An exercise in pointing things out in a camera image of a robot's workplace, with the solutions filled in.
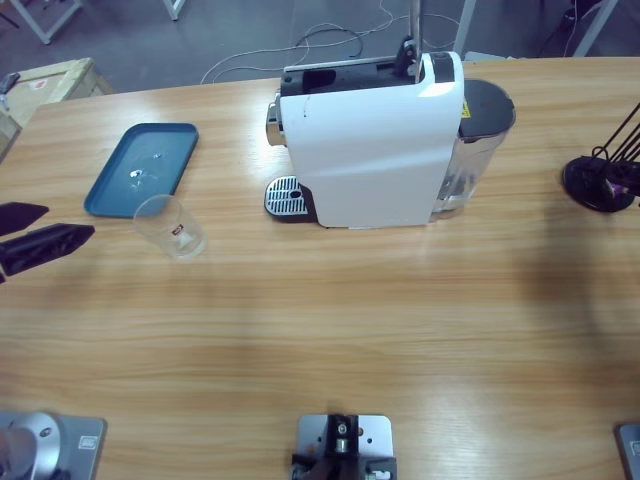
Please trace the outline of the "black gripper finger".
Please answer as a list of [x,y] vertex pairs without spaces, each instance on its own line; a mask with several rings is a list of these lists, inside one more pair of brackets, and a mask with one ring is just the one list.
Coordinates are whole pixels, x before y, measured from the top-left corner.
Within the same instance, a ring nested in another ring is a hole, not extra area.
[[1,268],[16,275],[70,255],[95,233],[92,225],[52,224],[1,243]]
[[0,235],[22,231],[49,212],[43,205],[8,202],[0,205]]

